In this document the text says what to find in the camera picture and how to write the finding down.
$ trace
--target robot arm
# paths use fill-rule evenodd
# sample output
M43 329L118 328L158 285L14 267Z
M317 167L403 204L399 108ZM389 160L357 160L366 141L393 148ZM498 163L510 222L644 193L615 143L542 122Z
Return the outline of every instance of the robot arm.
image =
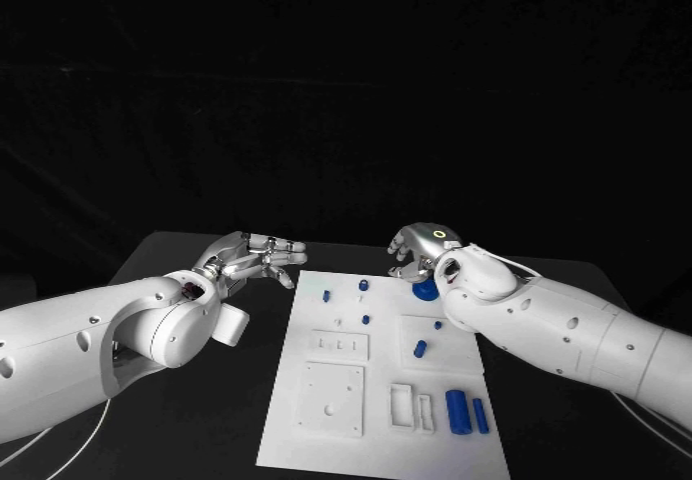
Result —
M183 366L208 338L233 346L249 317L221 301L247 278L270 277L292 288L279 266L304 263L304 249L234 232L190 271L0 312L0 443L69 419L145 375Z
M413 262L392 276L433 279L454 325L556 375L627 396L692 429L692 338L583 290L517 277L498 257L436 224L405 227L389 246Z

